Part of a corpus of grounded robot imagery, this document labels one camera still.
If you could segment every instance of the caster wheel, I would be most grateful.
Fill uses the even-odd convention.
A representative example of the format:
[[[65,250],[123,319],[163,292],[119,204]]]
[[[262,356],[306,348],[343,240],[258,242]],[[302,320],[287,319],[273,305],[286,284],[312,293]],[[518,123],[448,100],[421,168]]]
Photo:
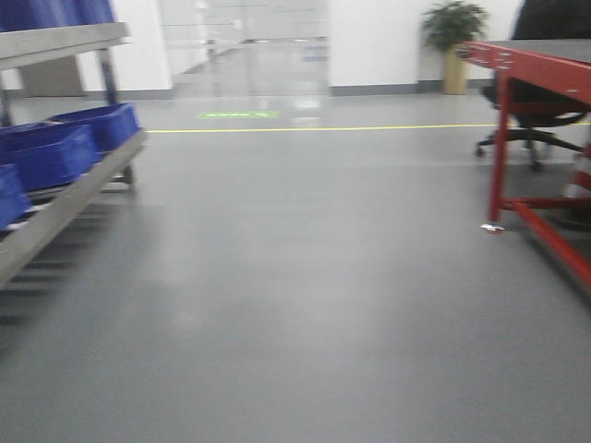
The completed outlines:
[[[544,169],[544,166],[542,165],[542,163],[540,162],[533,162],[530,166],[531,170],[534,171],[535,173],[539,173],[540,171],[542,171],[542,169]]]
[[[477,156],[479,159],[482,159],[483,157],[487,156],[487,152],[481,146],[476,145],[474,155]]]
[[[124,171],[123,171],[123,179],[122,179],[123,183],[127,183],[128,185],[132,186],[136,183],[136,176],[133,173],[133,169],[131,168],[131,166],[128,166]]]

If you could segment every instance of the wall baseboard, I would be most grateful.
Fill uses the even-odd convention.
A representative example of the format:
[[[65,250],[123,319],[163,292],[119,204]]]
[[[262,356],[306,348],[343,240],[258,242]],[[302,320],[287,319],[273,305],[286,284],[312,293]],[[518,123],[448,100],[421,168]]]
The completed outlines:
[[[346,97],[353,95],[400,95],[416,93],[416,85],[366,85],[366,86],[331,86],[331,95]]]
[[[489,78],[468,80],[467,88],[477,90],[490,84]],[[334,97],[346,97],[355,95],[405,95],[441,92],[442,80],[420,80],[417,83],[401,85],[367,85],[367,86],[332,86],[331,95]]]
[[[119,99],[122,101],[132,100],[169,100],[174,98],[175,88],[170,90],[120,90]],[[90,90],[86,92],[88,100],[104,100],[104,92],[101,90]]]
[[[27,97],[24,90],[5,90],[5,93],[10,99],[26,99],[36,98]],[[120,90],[119,99],[121,101],[134,101],[134,100],[169,100],[175,96],[175,88],[171,90]],[[90,90],[86,91],[82,97],[82,100],[101,101],[105,100],[104,91],[101,90]]]

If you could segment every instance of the metal shelf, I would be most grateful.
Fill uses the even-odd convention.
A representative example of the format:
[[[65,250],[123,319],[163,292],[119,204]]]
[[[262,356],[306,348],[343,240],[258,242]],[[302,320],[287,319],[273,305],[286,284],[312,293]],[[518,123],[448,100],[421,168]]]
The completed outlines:
[[[143,149],[145,139],[145,133],[138,132],[78,181],[61,190],[46,207],[23,222],[0,243],[0,287],[72,222],[116,174],[128,167]]]
[[[74,54],[97,51],[109,104],[118,102],[109,47],[124,43],[125,23],[22,30],[0,33],[0,71],[34,65]],[[0,84],[0,126],[12,125],[10,100]],[[0,288],[84,210],[90,200],[122,173],[133,183],[131,161],[142,150],[145,132],[111,152],[75,183],[53,189],[50,202],[37,208],[0,241]]]
[[[0,70],[123,44],[125,23],[69,26],[0,33]]]

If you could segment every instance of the green plant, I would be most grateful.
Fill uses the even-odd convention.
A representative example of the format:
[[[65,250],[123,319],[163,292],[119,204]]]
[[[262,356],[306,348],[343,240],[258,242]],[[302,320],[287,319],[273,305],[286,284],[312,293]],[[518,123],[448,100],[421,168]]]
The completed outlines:
[[[463,0],[436,4],[424,15],[425,45],[447,52],[463,41],[481,39],[485,35],[488,12],[479,5]]]

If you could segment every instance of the red workbench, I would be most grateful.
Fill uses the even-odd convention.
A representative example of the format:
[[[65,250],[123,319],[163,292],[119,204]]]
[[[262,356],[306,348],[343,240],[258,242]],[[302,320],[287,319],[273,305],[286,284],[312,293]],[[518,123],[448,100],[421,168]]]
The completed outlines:
[[[506,198],[503,195],[510,114],[580,110],[580,107],[573,109],[570,101],[517,103],[513,100],[514,80],[523,80],[584,105],[591,105],[591,41],[467,42],[465,45],[465,60],[494,69],[498,81],[499,126],[490,182],[488,224],[483,225],[483,228],[489,233],[502,233],[501,212],[516,211],[565,268],[591,292],[591,265],[534,211],[556,208],[591,210],[591,198]]]

